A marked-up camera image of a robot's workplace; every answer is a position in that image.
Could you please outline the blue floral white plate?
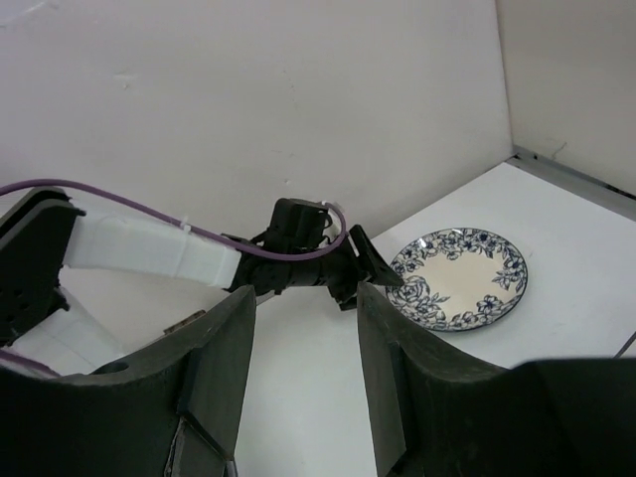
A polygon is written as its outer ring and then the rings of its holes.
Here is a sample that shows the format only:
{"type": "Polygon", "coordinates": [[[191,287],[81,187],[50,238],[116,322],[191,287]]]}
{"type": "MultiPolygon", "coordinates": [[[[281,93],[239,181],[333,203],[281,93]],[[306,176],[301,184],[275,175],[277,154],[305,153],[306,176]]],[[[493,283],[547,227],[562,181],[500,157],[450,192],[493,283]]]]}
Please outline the blue floral white plate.
{"type": "Polygon", "coordinates": [[[511,312],[529,281],[521,252],[489,231],[453,228],[407,244],[392,260],[402,285],[387,287],[389,302],[415,324],[463,332],[511,312]]]}

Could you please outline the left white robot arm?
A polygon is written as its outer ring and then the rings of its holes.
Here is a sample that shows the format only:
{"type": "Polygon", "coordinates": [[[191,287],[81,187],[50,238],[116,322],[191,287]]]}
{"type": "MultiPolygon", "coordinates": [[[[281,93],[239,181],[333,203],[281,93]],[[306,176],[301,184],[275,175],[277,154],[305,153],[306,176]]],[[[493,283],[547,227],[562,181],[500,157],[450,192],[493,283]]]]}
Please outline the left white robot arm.
{"type": "Polygon", "coordinates": [[[116,340],[60,283],[63,268],[105,269],[196,281],[257,296],[324,287],[353,308],[362,282],[399,286],[360,226],[333,204],[280,199],[254,238],[219,235],[142,204],[132,216],[91,212],[69,196],[75,183],[6,185],[22,198],[1,220],[1,365],[33,377],[88,374],[119,359],[116,340]]]}

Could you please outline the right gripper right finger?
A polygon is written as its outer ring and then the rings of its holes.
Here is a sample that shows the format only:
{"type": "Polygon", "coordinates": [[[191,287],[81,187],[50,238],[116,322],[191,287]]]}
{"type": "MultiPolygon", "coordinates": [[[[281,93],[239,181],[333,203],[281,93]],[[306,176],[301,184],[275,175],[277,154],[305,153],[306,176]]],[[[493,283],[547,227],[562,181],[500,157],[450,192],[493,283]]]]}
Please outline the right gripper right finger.
{"type": "Polygon", "coordinates": [[[502,368],[398,312],[370,284],[357,323],[381,476],[631,476],[635,362],[502,368]]]}

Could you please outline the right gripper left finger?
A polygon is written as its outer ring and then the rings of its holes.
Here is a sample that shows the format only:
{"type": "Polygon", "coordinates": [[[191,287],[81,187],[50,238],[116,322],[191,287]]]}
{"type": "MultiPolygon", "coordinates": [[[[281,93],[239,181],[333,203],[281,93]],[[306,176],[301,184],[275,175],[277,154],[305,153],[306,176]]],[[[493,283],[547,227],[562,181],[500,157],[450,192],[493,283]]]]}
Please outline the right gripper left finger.
{"type": "Polygon", "coordinates": [[[255,328],[244,286],[89,375],[1,372],[5,476],[234,476],[255,328]]]}

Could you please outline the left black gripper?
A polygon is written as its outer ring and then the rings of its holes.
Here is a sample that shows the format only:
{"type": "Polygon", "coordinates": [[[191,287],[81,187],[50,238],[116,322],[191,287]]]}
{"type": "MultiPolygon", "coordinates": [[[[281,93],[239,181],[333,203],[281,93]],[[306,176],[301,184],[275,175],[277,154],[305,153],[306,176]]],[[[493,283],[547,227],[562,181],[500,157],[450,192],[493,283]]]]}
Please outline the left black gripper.
{"type": "MultiPolygon", "coordinates": [[[[322,243],[335,242],[326,233],[332,224],[330,211],[322,204],[280,199],[275,203],[268,228],[254,241],[268,252],[285,255],[316,252],[322,243]]],[[[340,245],[317,258],[302,261],[255,255],[247,258],[247,283],[258,296],[279,294],[289,287],[324,286],[345,311],[355,306],[360,279],[377,286],[403,285],[402,278],[386,263],[360,225],[352,226],[340,245]]]]}

